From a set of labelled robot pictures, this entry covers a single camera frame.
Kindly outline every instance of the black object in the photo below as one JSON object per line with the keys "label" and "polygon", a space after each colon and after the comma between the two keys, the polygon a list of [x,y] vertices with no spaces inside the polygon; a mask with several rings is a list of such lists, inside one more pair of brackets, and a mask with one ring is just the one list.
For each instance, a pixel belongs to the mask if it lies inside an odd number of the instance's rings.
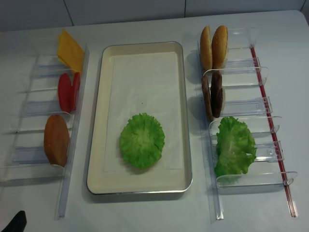
{"label": "black object", "polygon": [[26,213],[19,211],[2,232],[23,232],[26,224]]}

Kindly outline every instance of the white table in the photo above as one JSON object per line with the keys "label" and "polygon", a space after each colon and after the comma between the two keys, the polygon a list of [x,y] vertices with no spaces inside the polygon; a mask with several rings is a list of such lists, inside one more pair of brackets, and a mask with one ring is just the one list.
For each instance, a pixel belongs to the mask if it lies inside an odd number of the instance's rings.
{"label": "white table", "polygon": [[[259,30],[255,50],[262,66],[270,69],[266,92],[271,98],[273,115],[283,116],[278,133],[285,154],[286,170],[298,171],[291,185],[299,218],[291,218],[284,191],[224,197],[225,219],[211,222],[206,183],[201,156],[201,141],[197,120],[189,112],[193,183],[177,200],[144,201],[102,198],[91,195],[85,185],[87,175],[87,144],[92,120],[93,99],[98,84],[100,58],[105,47],[112,44],[134,44],[177,41],[183,46],[187,97],[195,96],[195,85],[189,80],[196,60],[186,59],[196,50],[201,30],[226,25],[228,28],[255,27]],[[0,76],[5,83],[3,69],[18,62],[4,53],[27,52],[28,39],[40,41],[56,38],[61,28],[7,32],[0,34]],[[298,11],[231,14],[181,18],[161,21],[103,24],[68,27],[66,30],[77,41],[84,41],[90,49],[87,81],[81,123],[77,138],[69,199],[65,218],[55,220],[59,183],[12,186],[0,191],[0,229],[19,211],[25,210],[28,223],[25,231],[231,231],[283,232],[305,231],[309,216],[308,155],[308,98],[309,98],[309,28]],[[41,47],[47,54],[50,47]]]}

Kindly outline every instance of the cheese slice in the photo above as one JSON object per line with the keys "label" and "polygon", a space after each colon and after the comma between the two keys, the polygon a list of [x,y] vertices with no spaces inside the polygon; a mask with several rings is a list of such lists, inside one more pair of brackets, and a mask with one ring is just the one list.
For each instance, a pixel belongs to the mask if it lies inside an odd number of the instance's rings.
{"label": "cheese slice", "polygon": [[73,69],[73,73],[82,73],[84,51],[65,30],[62,31],[58,40],[57,55],[63,64]]}

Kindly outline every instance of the tomato slice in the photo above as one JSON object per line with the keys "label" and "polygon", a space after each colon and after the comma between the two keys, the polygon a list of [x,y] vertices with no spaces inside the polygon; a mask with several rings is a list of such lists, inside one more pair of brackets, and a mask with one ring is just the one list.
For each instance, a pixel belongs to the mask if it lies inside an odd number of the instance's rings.
{"label": "tomato slice", "polygon": [[71,98],[72,98],[72,85],[70,77],[67,73],[60,76],[58,82],[58,98],[60,108],[70,113],[72,111]]}
{"label": "tomato slice", "polygon": [[72,110],[76,110],[76,103],[80,85],[81,85],[81,76],[79,72],[76,72],[74,75],[73,86],[72,86],[72,98],[71,98]]}

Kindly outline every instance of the green lettuce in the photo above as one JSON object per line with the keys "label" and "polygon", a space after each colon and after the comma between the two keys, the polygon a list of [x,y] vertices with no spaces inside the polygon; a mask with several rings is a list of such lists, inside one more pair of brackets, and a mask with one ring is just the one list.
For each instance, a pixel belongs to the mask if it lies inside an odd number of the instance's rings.
{"label": "green lettuce", "polygon": [[217,138],[217,177],[246,174],[256,158],[255,141],[246,123],[234,117],[222,118]]}
{"label": "green lettuce", "polygon": [[165,135],[160,123],[146,113],[129,119],[120,134],[123,159],[139,169],[146,169],[161,159]]}

